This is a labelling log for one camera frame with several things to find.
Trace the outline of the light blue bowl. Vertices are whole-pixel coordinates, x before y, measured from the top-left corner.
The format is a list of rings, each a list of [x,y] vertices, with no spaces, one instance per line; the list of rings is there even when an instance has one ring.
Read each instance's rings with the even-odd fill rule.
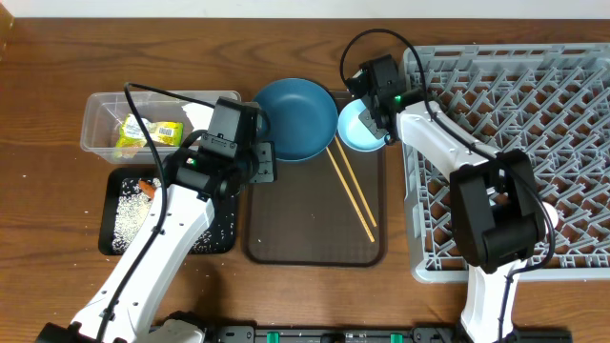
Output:
[[[360,121],[359,115],[365,110],[359,99],[348,103],[339,114],[337,132],[341,141],[354,151],[377,151],[385,146],[385,142],[382,138],[375,138]]]

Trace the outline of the white napkin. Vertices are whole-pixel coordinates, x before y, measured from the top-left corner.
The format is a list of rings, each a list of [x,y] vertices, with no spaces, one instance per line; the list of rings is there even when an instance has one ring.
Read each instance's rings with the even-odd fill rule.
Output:
[[[196,103],[189,103],[182,107],[186,115],[185,129],[192,131],[207,130],[211,124],[214,109]]]

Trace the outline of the orange carrot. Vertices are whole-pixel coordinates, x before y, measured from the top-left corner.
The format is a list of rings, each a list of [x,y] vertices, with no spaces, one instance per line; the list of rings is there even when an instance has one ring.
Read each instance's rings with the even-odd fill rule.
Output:
[[[145,180],[140,179],[138,181],[138,187],[140,190],[151,200],[154,199],[156,187],[154,184],[151,184]]]

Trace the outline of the dark blue plate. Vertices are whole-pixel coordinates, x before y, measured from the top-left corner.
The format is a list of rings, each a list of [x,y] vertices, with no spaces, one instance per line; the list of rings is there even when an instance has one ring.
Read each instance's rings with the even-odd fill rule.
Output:
[[[254,101],[266,112],[275,156],[301,162],[323,152],[334,140],[338,123],[336,101],[319,84],[285,78],[265,86]]]

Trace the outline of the short wooden chopstick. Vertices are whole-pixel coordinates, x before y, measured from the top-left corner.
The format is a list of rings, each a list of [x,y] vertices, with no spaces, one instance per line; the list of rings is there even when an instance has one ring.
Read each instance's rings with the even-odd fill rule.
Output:
[[[352,192],[351,192],[351,190],[350,190],[350,188],[349,188],[349,186],[348,186],[348,184],[347,184],[347,182],[346,182],[346,180],[345,180],[345,178],[344,178],[344,176],[343,176],[343,174],[342,174],[342,172],[341,172],[341,170],[340,170],[340,168],[338,166],[338,164],[336,163],[336,160],[335,160],[333,154],[331,153],[331,151],[330,151],[330,149],[328,147],[325,148],[325,151],[326,151],[328,157],[330,158],[330,161],[331,161],[331,163],[332,163],[332,165],[334,167],[335,173],[336,173],[336,175],[337,175],[337,177],[338,177],[338,179],[339,179],[339,181],[340,181],[344,191],[346,192],[346,194],[347,194],[347,196],[348,196],[348,198],[349,198],[349,200],[351,202],[352,207],[354,208],[354,210],[356,212],[356,215],[357,215],[357,217],[358,217],[358,219],[360,221],[360,224],[361,224],[362,228],[366,232],[370,242],[371,243],[375,243],[376,240],[375,240],[375,238],[374,238],[374,236],[373,236],[373,234],[371,232],[371,229],[368,226],[368,223],[366,222],[366,220],[365,220],[365,218],[364,218],[364,216],[362,214],[362,211],[360,210],[358,204],[356,203],[356,200],[355,200],[355,198],[354,198],[354,196],[353,196],[353,194],[352,194]]]

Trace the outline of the white rice pile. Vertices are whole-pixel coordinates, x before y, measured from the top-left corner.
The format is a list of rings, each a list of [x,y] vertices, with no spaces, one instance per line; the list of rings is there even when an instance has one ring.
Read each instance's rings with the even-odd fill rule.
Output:
[[[152,206],[149,199],[138,187],[142,179],[155,187],[160,186],[158,178],[125,178],[120,185],[115,215],[110,219],[110,248],[112,254],[123,254],[135,238]],[[191,254],[215,254],[231,250],[236,239],[236,219],[238,198],[232,197],[222,203],[214,215],[212,225],[196,240]]]

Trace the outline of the pink cup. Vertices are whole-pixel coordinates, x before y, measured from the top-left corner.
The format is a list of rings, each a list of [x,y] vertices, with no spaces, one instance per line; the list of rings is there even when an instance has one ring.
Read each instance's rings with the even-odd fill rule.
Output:
[[[544,209],[546,209],[546,212],[548,213],[548,216],[550,218],[551,221],[551,228],[555,229],[559,223],[559,214],[557,212],[557,210],[554,208],[553,205],[551,205],[550,203],[547,202],[543,202],[543,206]]]

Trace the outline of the long wooden chopstick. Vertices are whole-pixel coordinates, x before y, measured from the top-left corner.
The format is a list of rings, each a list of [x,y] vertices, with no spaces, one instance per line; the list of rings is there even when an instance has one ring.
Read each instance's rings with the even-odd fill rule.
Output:
[[[358,180],[356,178],[356,174],[354,173],[354,170],[352,168],[350,160],[347,157],[346,152],[343,150],[342,144],[339,141],[337,134],[335,135],[335,143],[337,144],[338,150],[339,150],[339,152],[340,152],[340,154],[341,154],[341,156],[343,158],[343,161],[344,161],[344,163],[346,165],[346,168],[347,168],[349,174],[351,175],[352,181],[353,181],[353,183],[354,183],[354,185],[356,187],[356,191],[358,192],[358,195],[360,197],[362,205],[364,206],[364,208],[365,208],[365,210],[366,210],[366,212],[367,212],[367,214],[369,216],[371,224],[373,225],[373,227],[377,227],[377,222],[376,222],[376,219],[375,219],[375,217],[373,215],[373,212],[371,211],[369,203],[368,203],[368,201],[367,201],[367,199],[366,199],[366,197],[365,197],[365,195],[364,195],[364,193],[363,193],[363,191],[362,191],[362,189],[360,187],[360,184],[359,184],[359,182],[358,182]]]

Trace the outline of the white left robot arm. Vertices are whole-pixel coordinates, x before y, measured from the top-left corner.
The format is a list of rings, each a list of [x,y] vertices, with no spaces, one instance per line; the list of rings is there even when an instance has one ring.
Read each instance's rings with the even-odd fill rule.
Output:
[[[276,180],[274,145],[255,138],[192,133],[156,160],[161,185],[135,238],[108,279],[71,324],[48,323],[39,342],[200,342],[205,334],[173,319],[157,330],[154,315],[195,241],[218,207],[245,184]]]

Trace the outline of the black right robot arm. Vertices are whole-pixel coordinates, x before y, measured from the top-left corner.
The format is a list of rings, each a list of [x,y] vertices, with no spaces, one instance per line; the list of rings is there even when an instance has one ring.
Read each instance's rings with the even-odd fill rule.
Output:
[[[477,140],[425,86],[409,90],[391,55],[362,63],[342,81],[363,102],[360,120],[372,136],[414,148],[449,181],[453,239],[468,264],[462,337],[502,342],[513,336],[516,284],[533,269],[527,261],[556,223],[536,191],[530,158]]]

